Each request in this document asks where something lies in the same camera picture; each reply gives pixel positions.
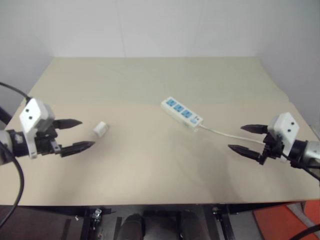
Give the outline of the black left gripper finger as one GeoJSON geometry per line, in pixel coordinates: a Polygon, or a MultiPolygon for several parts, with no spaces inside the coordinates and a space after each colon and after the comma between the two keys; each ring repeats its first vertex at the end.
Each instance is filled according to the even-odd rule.
{"type": "Polygon", "coordinates": [[[80,124],[82,124],[82,122],[75,119],[57,119],[53,121],[54,128],[59,130],[70,129],[80,124]]]}
{"type": "Polygon", "coordinates": [[[71,146],[62,147],[60,151],[60,156],[64,158],[67,156],[81,153],[89,149],[95,143],[96,143],[95,141],[81,141],[81,142],[73,143],[71,146]]]}

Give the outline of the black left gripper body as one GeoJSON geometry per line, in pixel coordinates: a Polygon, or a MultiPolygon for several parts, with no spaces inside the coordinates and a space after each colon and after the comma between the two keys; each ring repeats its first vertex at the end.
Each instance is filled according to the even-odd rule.
{"type": "Polygon", "coordinates": [[[37,154],[49,155],[60,154],[62,147],[56,141],[58,134],[56,129],[60,128],[60,121],[54,120],[52,124],[45,131],[38,131],[35,137],[35,145],[37,154]]]}

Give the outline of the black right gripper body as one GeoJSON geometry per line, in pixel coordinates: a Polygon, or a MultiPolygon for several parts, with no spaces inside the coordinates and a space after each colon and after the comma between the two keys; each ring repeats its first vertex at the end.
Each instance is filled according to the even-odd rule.
{"type": "Polygon", "coordinates": [[[280,135],[272,136],[271,133],[268,133],[263,142],[265,143],[264,149],[258,159],[260,165],[264,165],[267,158],[277,159],[282,156],[285,145],[280,135]]]}

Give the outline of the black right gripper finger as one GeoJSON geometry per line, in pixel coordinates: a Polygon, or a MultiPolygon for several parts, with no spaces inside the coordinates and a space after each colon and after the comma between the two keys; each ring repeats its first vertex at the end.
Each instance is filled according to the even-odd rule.
{"type": "Polygon", "coordinates": [[[244,147],[244,146],[235,145],[235,144],[229,144],[228,147],[231,150],[233,150],[234,152],[236,152],[237,154],[239,154],[239,155],[241,155],[243,157],[255,160],[257,162],[259,161],[260,156],[261,156],[260,153],[258,153],[256,151],[253,151],[253,150],[250,150],[249,148],[244,147]]]}
{"type": "Polygon", "coordinates": [[[263,124],[247,124],[240,127],[242,130],[254,133],[254,134],[267,134],[268,126],[263,124]]]}

